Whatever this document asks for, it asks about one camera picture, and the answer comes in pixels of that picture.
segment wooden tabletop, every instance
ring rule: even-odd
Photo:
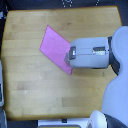
[[[69,42],[111,36],[121,26],[116,7],[10,11],[2,42],[4,109],[11,120],[89,117],[101,110],[108,69],[74,69],[67,75],[39,50],[46,26]]]

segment pink cloth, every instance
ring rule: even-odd
[[[63,71],[71,75],[72,68],[64,61],[69,49],[69,42],[50,28],[50,26],[47,26],[40,51]]]

